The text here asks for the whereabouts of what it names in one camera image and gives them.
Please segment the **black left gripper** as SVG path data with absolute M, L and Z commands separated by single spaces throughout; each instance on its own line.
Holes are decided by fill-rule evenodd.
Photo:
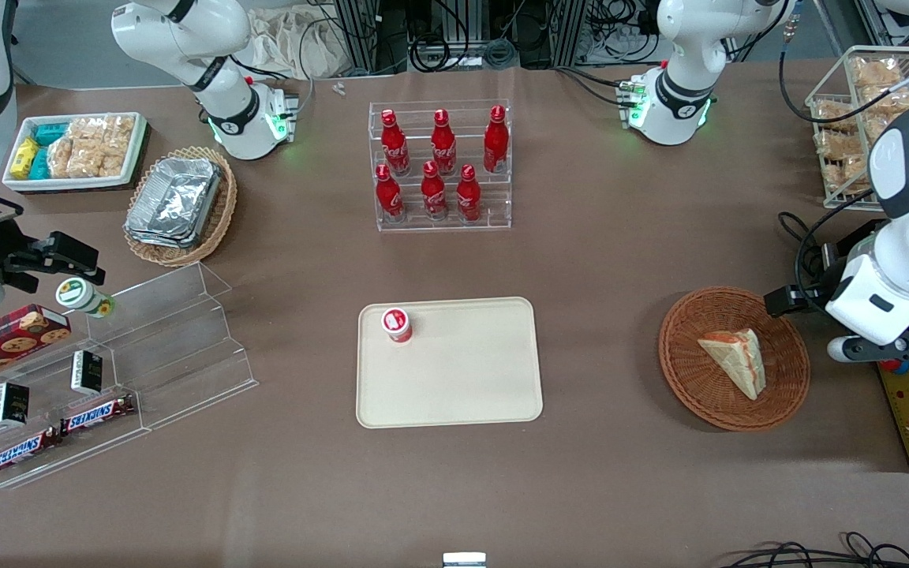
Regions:
M 829 301 L 829 291 L 822 286 L 786 285 L 764 296 L 765 309 L 773 319 L 787 314 L 822 310 Z

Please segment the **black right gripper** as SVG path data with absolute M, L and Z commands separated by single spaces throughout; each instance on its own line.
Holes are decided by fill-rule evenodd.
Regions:
M 98 268 L 98 249 L 62 231 L 44 240 L 32 237 L 0 237 L 0 284 L 18 289 L 36 289 L 37 277 L 28 273 L 55 274 L 54 263 L 64 263 L 66 273 L 102 286 L 106 271 Z

